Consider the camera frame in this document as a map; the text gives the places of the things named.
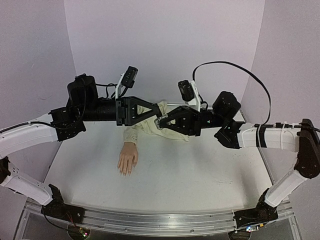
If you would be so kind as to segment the clear glitter nail polish bottle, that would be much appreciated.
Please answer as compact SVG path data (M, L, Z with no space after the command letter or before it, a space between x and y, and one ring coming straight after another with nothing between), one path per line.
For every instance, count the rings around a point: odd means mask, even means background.
M154 120L154 124L157 127L158 130L162 130L165 128L168 122L168 115L162 115L161 117L158 117Z

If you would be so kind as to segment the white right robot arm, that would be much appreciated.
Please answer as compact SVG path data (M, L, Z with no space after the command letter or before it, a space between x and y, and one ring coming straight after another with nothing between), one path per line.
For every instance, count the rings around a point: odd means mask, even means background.
M293 168L262 196L256 209L275 209L299 185L320 174L320 139L309 119L301 123L258 124L235 121L241 104L227 91L219 94L211 110L195 110L179 106L157 118L159 129L198 137L202 129L218 128L214 137L229 149L266 148L287 150L297 154Z

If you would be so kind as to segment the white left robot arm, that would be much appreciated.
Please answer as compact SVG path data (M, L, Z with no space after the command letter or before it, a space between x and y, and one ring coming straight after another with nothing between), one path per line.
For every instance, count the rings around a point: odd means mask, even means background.
M161 116L157 104L117 93L108 99L98 96L95 78L82 74L67 86L65 107L51 110L34 120L0 131L0 185L47 206L56 218L64 218L68 208L60 190L21 172L9 155L44 143L62 142L86 131L85 122L115 122L133 126L153 116Z

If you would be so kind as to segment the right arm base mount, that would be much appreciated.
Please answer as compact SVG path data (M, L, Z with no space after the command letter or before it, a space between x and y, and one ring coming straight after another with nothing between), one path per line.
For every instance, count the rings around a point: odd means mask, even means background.
M260 196L254 208L247 208L234 212L233 219L236 223L236 229L266 224L278 219L277 207L272 207L265 202L266 193L267 190Z

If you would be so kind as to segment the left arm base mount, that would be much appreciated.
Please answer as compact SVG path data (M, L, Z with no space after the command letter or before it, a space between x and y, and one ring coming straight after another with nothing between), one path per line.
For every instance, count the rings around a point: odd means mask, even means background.
M81 224L85 209L83 207L66 204L60 190L52 184L48 186L51 190L52 200L47 205L42 206L41 213L46 217Z

